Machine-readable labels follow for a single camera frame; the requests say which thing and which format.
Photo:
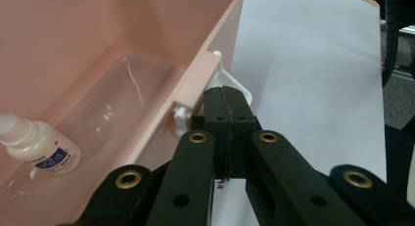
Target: screw hole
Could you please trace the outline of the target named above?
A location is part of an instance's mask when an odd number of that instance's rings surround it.
[[[272,133],[262,133],[259,135],[259,138],[262,141],[268,142],[268,143],[274,143],[278,141],[278,137]]]
[[[184,207],[190,202],[189,196],[187,195],[178,195],[174,198],[173,204],[177,207]]]
[[[196,133],[189,137],[189,140],[193,143],[203,143],[207,139],[208,137],[202,133]]]
[[[317,206],[326,206],[327,202],[326,200],[318,195],[313,195],[310,197],[310,200],[313,204],[317,205]]]
[[[345,171],[343,177],[349,184],[357,188],[369,189],[373,186],[373,182],[366,175],[358,171]]]
[[[138,185],[141,181],[141,174],[136,170],[122,172],[116,179],[115,185],[120,189],[130,189]]]

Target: gray floor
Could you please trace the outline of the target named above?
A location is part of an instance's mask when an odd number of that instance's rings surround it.
[[[399,36],[398,46],[396,65],[407,68],[414,60],[415,36]],[[415,81],[412,78],[397,73],[392,75],[384,88],[384,110],[385,124],[397,129],[415,115]]]

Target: white tabletop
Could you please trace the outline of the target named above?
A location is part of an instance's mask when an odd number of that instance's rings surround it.
[[[377,8],[245,0],[231,73],[253,93],[262,128],[282,133],[314,168],[349,163],[386,180]],[[213,225],[256,223],[244,181],[226,188],[215,191]]]

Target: bottle cap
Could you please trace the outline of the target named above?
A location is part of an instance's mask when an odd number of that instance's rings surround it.
[[[31,121],[13,114],[0,113],[0,142],[5,146],[16,146],[24,142],[33,133]]]

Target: bottle label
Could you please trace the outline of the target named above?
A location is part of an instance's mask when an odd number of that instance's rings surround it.
[[[58,150],[52,154],[49,158],[37,163],[35,166],[41,169],[48,169],[59,165],[67,157],[68,152],[65,152],[63,149],[58,148]]]
[[[78,160],[79,156],[73,154],[69,149],[58,148],[50,157],[42,157],[33,160],[31,163],[37,168],[44,169],[53,173],[67,171]]]

